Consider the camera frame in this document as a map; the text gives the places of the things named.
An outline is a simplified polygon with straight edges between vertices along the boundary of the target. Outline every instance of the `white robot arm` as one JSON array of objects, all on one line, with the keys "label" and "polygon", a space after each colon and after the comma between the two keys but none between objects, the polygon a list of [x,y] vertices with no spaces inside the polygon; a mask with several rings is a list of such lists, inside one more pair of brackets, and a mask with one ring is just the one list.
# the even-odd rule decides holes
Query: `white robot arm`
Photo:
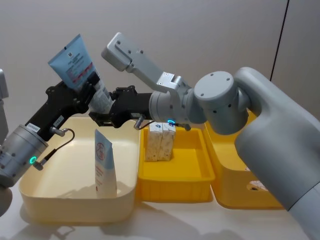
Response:
[{"label": "white robot arm", "polygon": [[222,135],[256,116],[235,140],[238,155],[276,199],[320,240],[320,122],[256,70],[234,76],[211,72],[194,88],[181,76],[163,72],[142,49],[117,33],[101,56],[119,71],[135,74],[155,92],[149,113],[157,122],[210,123]]}]

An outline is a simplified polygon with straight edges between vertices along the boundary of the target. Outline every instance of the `yellow plastic tray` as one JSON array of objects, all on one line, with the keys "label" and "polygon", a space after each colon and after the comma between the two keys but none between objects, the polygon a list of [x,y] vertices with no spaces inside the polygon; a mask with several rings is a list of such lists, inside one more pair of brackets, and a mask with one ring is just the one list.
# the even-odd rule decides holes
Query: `yellow plastic tray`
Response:
[{"label": "yellow plastic tray", "polygon": [[[62,128],[75,131],[74,140],[58,150],[42,171],[31,166],[19,190],[29,216],[55,224],[102,224],[124,220],[134,209],[140,133],[134,121],[121,128],[98,127],[89,117],[71,117]],[[117,195],[98,198],[95,187],[95,129],[112,142]],[[53,136],[39,157],[70,137]]]},{"label": "yellow plastic tray", "polygon": [[[247,124],[254,119],[249,112]],[[234,144],[238,134],[219,135],[205,123],[203,135],[216,174],[211,185],[216,200],[229,209],[281,209],[271,193],[254,182],[258,179],[239,158]]]},{"label": "yellow plastic tray", "polygon": [[215,175],[202,131],[176,128],[170,161],[145,161],[148,129],[140,131],[137,196],[142,201],[197,203],[212,201]]}]

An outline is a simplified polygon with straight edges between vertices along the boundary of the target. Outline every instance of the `tissue box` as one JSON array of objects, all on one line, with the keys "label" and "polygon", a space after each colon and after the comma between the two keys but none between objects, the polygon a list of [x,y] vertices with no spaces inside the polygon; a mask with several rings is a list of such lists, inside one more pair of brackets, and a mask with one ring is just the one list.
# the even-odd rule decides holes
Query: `tissue box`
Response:
[{"label": "tissue box", "polygon": [[159,161],[169,161],[171,159],[171,152],[174,146],[176,136],[176,127],[169,123],[162,124],[162,140],[159,152]]},{"label": "tissue box", "polygon": [[148,140],[145,154],[145,160],[147,162],[156,162],[158,160],[162,134],[163,124],[161,122],[153,122],[149,125]]}]

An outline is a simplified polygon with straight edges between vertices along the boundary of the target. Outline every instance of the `cream plastic tray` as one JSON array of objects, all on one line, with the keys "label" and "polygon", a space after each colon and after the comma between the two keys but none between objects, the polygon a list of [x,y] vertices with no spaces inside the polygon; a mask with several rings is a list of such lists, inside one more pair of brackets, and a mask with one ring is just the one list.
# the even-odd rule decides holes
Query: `cream plastic tray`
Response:
[{"label": "cream plastic tray", "polygon": [[[127,121],[121,128],[98,127],[89,117],[71,117],[61,128],[75,131],[75,139],[59,149],[42,171],[33,166],[19,185],[24,206],[37,222],[101,224],[129,216],[134,207],[139,164],[140,133]],[[112,142],[117,178],[115,198],[97,198],[95,187],[95,129]],[[68,139],[53,136],[41,160]]]}]

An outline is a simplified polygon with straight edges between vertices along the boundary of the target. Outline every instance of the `table surface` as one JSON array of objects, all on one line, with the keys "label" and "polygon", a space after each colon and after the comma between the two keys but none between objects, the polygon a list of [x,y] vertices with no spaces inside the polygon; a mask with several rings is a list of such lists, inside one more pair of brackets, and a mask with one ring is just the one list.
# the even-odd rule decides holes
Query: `table surface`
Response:
[{"label": "table surface", "polygon": [[18,184],[0,218],[0,240],[307,240],[284,210],[230,210],[215,200],[177,204],[137,202],[125,221],[104,226],[40,225],[26,214]]}]

